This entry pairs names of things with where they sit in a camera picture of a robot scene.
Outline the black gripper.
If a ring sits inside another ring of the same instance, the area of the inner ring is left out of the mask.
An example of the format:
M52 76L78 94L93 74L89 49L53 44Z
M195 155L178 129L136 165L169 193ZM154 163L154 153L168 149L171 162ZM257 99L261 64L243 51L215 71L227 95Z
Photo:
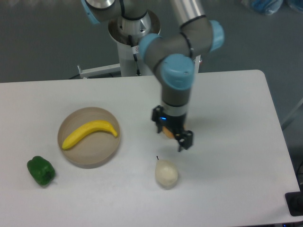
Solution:
M157 133L163 131L165 127L173 134L173 137L178 141L178 152L188 150L193 145L194 133L184 129L186 113L180 116L171 116L164 112L164 107L158 105L152 110L151 120L155 122Z

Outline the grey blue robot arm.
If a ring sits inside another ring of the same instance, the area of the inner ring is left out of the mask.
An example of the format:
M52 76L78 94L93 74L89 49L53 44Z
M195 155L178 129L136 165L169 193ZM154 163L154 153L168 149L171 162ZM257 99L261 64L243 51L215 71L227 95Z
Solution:
M198 0L171 1L180 32L167 39L152 32L145 0L84 0L82 5L92 23L115 21L122 39L138 46L142 61L161 84L161 104L153 109L151 119L158 132L167 129L173 134L180 150L189 149L194 134L184 123L195 76L194 58L222 46L222 26L206 17Z

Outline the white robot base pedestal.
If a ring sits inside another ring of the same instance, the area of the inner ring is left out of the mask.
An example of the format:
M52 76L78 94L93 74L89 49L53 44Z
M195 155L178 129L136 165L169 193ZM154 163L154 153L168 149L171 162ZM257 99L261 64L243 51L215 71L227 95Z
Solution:
M108 30L117 44L121 76L152 75L139 54L139 41L150 33L160 33L160 21L156 14L148 10L139 20L118 17L109 21Z

